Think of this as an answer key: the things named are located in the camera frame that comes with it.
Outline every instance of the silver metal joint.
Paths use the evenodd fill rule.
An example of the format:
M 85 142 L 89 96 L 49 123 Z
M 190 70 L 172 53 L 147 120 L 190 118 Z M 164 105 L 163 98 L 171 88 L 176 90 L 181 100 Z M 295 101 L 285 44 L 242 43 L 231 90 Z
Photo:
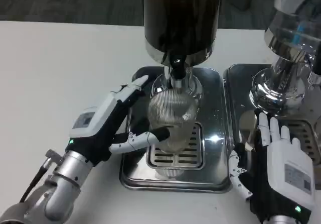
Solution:
M 54 171 L 54 175 L 64 176 L 79 187 L 85 182 L 93 164 L 81 154 L 69 151 L 63 157 L 63 163 Z
M 263 222 L 264 224 L 300 224 L 296 219 L 285 216 L 285 215 L 275 215 Z

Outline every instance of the chrome base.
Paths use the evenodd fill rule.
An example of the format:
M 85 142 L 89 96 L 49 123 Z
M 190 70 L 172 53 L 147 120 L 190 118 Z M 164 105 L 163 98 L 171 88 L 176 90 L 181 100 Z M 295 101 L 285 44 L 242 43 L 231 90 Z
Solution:
M 231 145 L 248 141 L 252 142 L 252 131 L 255 126 L 254 110 L 256 106 L 250 98 L 253 80 L 258 72 L 271 67 L 263 64 L 237 64 L 230 67 L 224 73 L 224 91 L 226 98 L 226 108 L 228 115 L 229 136 Z M 309 89 L 307 82 L 309 68 L 303 68 L 300 78 L 303 81 L 305 95 L 300 107 L 294 113 L 287 113 L 277 118 L 282 124 L 288 125 L 293 131 L 293 135 L 298 136 L 302 142 L 301 148 L 311 158 L 313 158 L 315 186 L 321 189 L 321 89 Z
M 195 68 L 193 71 L 204 90 L 196 119 L 199 131 L 192 133 L 192 135 L 198 134 L 199 136 L 191 136 L 193 139 L 189 144 L 189 149 L 196 149 L 196 151 L 186 150 L 182 156 L 163 156 L 162 159 L 168 158 L 173 162 L 177 160 L 177 163 L 179 160 L 184 160 L 183 163 L 179 163 L 179 166 L 176 164 L 168 167 L 163 162 L 155 165 L 155 158 L 151 155 L 156 151 L 160 154 L 156 149 L 125 154 L 122 159 L 120 181 L 127 188 L 218 193 L 229 188 L 227 167 L 229 146 L 225 138 L 226 112 L 222 80 L 219 74 L 212 69 Z M 162 73 L 162 67 L 144 67 L 135 74 L 134 78 L 145 74 L 161 75 Z M 138 123 L 146 118 L 151 85 L 152 83 L 144 89 L 146 97 L 141 98 L 131 109 L 127 120 L 128 131 L 131 130 L 134 133 L 144 131 L 142 125 Z
M 273 90 L 269 86 L 272 77 L 272 68 L 259 71 L 253 78 L 250 99 L 252 103 L 261 109 L 276 115 L 294 114 L 302 104 L 305 86 L 302 79 L 297 79 L 295 86 L 287 91 Z
M 202 98 L 202 95 L 203 95 L 203 88 L 202 88 L 201 82 L 198 80 L 198 78 L 192 74 L 192 69 L 193 68 L 190 68 L 190 73 L 186 76 L 186 78 L 188 78 L 188 79 L 182 80 L 182 81 L 186 82 L 186 84 L 184 84 L 184 86 L 182 86 L 182 89 L 184 89 L 184 91 L 187 94 L 191 95 L 197 102 L 199 102 Z M 164 91 L 167 88 L 168 88 L 167 87 L 167 80 L 166 80 L 164 74 L 162 74 L 155 80 L 155 82 L 151 86 L 151 95 L 154 96 L 158 92 Z

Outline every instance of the robotic hand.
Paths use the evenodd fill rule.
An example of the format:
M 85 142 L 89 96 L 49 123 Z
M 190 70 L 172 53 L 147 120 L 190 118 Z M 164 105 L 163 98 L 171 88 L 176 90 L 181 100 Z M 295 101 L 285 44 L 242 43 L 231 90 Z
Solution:
M 307 224 L 314 205 L 312 160 L 299 139 L 291 143 L 286 126 L 280 135 L 276 118 L 256 115 L 254 149 L 237 144 L 229 157 L 231 182 L 261 223 Z
M 107 161 L 112 153 L 126 153 L 150 145 L 157 145 L 170 136 L 167 128 L 159 128 L 138 136 L 133 133 L 116 134 L 129 109 L 143 95 L 148 76 L 124 85 L 110 93 L 99 108 L 89 108 L 77 119 L 66 153 L 61 157 L 49 150 L 47 160 L 40 167 L 20 203 L 11 206 L 0 223 L 59 224 L 68 220 L 80 188 L 91 169 Z M 55 168 L 44 184 L 29 198 L 31 190 L 40 181 L 52 163 Z

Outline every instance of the black cable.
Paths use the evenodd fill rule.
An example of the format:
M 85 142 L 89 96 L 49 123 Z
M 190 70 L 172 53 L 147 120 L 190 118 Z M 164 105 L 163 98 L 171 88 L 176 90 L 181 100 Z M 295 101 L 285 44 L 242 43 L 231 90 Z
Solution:
M 28 188 L 26 189 L 25 193 L 23 194 L 23 196 L 20 199 L 20 203 L 23 203 L 26 201 L 28 195 L 30 194 L 30 192 L 32 191 L 32 189 L 38 184 L 38 182 L 41 180 L 41 178 L 44 176 L 44 174 L 47 172 L 48 169 L 46 169 L 45 167 L 40 167 L 40 169 L 38 170 L 38 173 L 36 174 L 36 176 L 34 177 L 34 179 L 30 182 Z

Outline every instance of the clear ribbed glass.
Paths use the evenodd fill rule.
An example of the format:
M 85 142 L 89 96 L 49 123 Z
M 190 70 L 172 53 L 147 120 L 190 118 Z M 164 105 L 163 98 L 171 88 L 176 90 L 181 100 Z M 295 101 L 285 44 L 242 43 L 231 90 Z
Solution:
M 166 126 L 171 136 L 158 147 L 167 153 L 177 154 L 189 144 L 198 106 L 192 96 L 177 89 L 156 94 L 148 106 L 148 119 L 152 129 Z

